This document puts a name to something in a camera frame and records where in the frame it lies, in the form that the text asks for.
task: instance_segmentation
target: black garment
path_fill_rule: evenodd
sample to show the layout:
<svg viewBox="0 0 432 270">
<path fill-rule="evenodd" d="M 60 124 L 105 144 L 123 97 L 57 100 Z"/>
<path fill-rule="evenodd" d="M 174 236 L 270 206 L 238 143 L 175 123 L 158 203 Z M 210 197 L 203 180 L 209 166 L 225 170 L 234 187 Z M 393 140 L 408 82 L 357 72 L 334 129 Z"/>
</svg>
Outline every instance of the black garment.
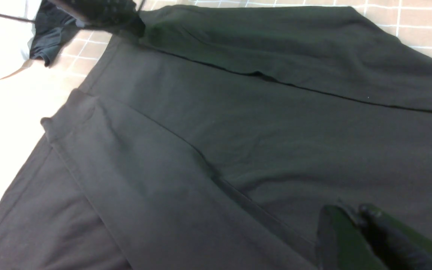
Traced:
<svg viewBox="0 0 432 270">
<path fill-rule="evenodd" d="M 30 58 L 43 58 L 44 66 L 50 66 L 61 48 L 74 38 L 78 31 L 76 19 L 48 0 L 43 0 L 36 15 L 36 35 L 31 45 Z"/>
<path fill-rule="evenodd" d="M 117 244 L 133 269 L 315 269 L 319 210 L 338 198 L 373 203 L 432 239 L 432 58 L 350 7 L 173 6 L 142 19 L 144 45 L 114 37 L 43 120 L 15 183 L 54 178 L 39 172 L 46 163 L 65 180 L 8 189 L 0 246 L 38 243 L 41 253 L 0 251 L 0 269 L 51 269 L 41 256 L 91 261 L 91 249 L 79 259 L 42 232 L 101 224 L 114 242 L 79 241 Z M 56 155 L 37 165 L 44 149 Z M 26 219 L 41 234 L 8 237 L 22 230 L 4 222 L 19 200 L 44 212 L 57 203 L 36 196 L 46 189 L 72 205 L 59 186 L 72 181 L 99 226 L 61 229 L 77 215 L 60 207 L 48 214 L 58 231 Z"/>
</svg>

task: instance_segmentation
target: cable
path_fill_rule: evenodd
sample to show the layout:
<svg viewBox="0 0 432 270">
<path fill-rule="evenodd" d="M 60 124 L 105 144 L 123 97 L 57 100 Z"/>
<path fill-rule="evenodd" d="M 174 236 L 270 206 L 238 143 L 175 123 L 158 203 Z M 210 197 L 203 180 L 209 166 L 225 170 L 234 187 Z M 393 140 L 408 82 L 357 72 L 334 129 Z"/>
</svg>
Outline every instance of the cable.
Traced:
<svg viewBox="0 0 432 270">
<path fill-rule="evenodd" d="M 5 19 L 14 20 L 14 21 L 24 22 L 24 23 L 31 23 L 31 24 L 36 23 L 36 21 L 29 20 L 26 18 L 14 17 L 14 16 L 9 16 L 9 15 L 4 15 L 4 14 L 0 14 L 0 17 L 5 18 Z"/>
</svg>

